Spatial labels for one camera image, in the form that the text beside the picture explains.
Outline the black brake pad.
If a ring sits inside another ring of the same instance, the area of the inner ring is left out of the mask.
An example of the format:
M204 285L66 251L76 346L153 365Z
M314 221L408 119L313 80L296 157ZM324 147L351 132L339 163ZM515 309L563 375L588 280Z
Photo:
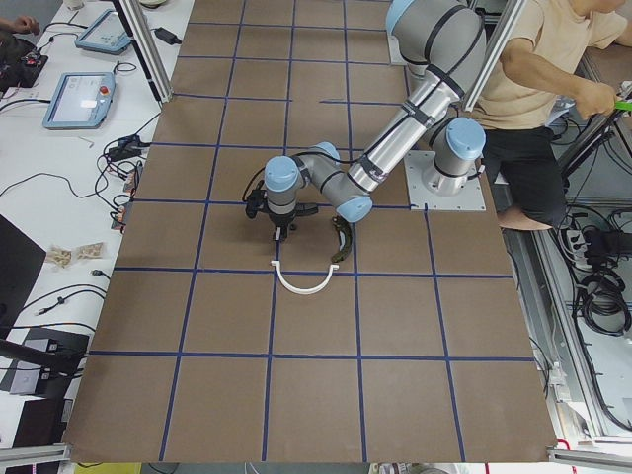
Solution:
M316 203L298 203L295 207L297 217L306 217L316 214L319 211Z

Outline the olive curved brake shoe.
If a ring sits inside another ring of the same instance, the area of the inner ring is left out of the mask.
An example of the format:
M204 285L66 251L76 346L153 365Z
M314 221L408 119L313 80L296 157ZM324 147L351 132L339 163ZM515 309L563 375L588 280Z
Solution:
M340 215L332 218L332 224L338 233L339 250L331 257L331 263L338 264L349 256L353 247L354 232L352 226Z

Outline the brown grid table mat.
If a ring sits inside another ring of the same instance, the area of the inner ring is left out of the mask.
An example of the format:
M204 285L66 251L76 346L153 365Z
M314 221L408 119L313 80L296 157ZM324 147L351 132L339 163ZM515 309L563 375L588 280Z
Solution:
M539 461L556 436L492 208L395 168L320 293L333 209L277 243L266 161L358 157L405 100L377 1L197 1L65 435L76 462Z

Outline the black usb hub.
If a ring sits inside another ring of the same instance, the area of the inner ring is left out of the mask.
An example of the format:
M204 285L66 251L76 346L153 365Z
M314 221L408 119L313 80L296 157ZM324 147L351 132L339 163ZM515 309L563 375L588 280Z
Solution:
M150 142L142 141L138 134L127 135L121 137L115 146L108 149L107 156L111 162L118 162L140 156L142 150L150 145Z

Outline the bag of wooden pieces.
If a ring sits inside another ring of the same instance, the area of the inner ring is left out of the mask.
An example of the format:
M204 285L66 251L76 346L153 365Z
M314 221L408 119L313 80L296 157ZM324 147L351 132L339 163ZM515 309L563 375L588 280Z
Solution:
M72 251L56 245L51 245L48 248L45 261L62 269L74 263Z
M78 260L97 260L106 256L107 245L105 242L97 242L92 244L85 244L76 247L72 251L73 259Z

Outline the black power adapter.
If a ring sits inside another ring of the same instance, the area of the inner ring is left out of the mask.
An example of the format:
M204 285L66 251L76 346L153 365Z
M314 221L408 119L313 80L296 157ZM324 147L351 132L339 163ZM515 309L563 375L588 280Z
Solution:
M169 45L182 43L182 40L176 34L162 27L156 28L154 30L154 35L156 36L157 39Z

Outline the near blue teach pendant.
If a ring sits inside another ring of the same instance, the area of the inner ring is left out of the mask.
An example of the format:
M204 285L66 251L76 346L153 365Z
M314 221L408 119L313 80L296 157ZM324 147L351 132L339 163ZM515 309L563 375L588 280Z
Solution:
M95 129L105 120L116 90L113 72L63 73L42 121L46 129Z

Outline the blue teach pendant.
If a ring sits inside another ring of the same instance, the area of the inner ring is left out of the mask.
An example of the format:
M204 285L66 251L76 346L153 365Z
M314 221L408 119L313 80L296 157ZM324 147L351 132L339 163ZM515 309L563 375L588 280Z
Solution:
M46 129L95 129L105 120L116 90L113 72L63 73L42 121Z
M119 55L130 46L118 13L114 9L102 13L76 40L81 49Z

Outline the far blue teach pendant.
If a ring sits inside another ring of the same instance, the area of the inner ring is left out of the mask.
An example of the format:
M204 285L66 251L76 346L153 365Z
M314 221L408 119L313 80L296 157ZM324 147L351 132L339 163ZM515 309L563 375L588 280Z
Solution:
M76 40L81 49L119 55L130 46L118 13L114 9L102 13Z

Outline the black monitor stand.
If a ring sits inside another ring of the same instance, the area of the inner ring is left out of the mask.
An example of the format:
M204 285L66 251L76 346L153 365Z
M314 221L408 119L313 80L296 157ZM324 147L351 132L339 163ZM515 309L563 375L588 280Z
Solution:
M21 343L7 340L39 277L45 251L7 218L1 219L1 357L11 362L1 389L34 395L24 404L14 445L61 441L70 400L65 397L89 337L49 328L31 328Z

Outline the power strip with plugs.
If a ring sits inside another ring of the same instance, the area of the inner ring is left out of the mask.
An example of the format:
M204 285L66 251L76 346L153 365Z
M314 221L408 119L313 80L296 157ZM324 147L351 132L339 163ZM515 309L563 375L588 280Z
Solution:
M567 228L562 230L562 240L566 255L579 270L589 272L593 267L588 262L589 246L581 230Z

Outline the seated person beige shirt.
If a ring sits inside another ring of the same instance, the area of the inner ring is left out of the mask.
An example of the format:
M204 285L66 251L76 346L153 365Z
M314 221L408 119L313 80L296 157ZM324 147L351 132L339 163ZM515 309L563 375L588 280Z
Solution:
M572 100L583 119L613 112L608 84L576 73L589 47L631 44L620 1L528 1L471 116L486 132L490 182L503 176L512 206L498 212L505 229L548 230L566 214L563 180L546 125L556 100Z

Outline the white curved plastic bracket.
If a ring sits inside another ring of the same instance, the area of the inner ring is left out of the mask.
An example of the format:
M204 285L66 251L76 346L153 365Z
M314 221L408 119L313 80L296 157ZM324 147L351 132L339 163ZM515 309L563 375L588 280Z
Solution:
M338 264L330 264L326 271L320 274L287 274L285 267L279 260L270 261L271 268L276 273L278 283L288 292L298 296L308 296L325 290L339 270Z

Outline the aluminium frame post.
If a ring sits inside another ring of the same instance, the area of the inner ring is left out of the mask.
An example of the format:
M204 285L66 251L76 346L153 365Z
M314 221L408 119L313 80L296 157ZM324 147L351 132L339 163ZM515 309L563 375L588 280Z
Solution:
M160 104L170 102L173 88L139 2L113 0L113 5L155 100Z

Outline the green handled tool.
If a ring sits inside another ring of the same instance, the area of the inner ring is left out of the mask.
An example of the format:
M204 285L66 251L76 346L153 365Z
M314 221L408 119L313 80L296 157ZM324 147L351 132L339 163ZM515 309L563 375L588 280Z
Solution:
M616 101L613 107L618 111L631 112L632 102L629 100Z

